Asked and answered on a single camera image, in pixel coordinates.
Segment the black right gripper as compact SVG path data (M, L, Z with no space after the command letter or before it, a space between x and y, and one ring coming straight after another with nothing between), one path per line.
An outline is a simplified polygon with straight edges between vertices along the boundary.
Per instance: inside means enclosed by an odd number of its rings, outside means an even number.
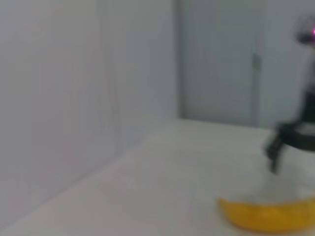
M278 173L280 152L284 146L315 151L315 92L305 92L298 118L280 124L275 134L268 140L265 154L270 162L269 170L273 174Z

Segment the yellow banana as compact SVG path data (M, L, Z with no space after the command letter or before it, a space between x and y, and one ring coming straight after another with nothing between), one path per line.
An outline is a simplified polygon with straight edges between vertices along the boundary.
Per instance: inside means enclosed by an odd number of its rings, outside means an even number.
M281 204L250 204L218 199L232 225L259 233L280 234L315 227L315 197Z

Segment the grey door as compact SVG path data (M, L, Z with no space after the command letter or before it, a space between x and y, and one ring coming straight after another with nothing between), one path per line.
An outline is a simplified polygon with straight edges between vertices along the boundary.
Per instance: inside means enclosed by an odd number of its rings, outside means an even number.
M253 126L261 0L177 0L182 116Z

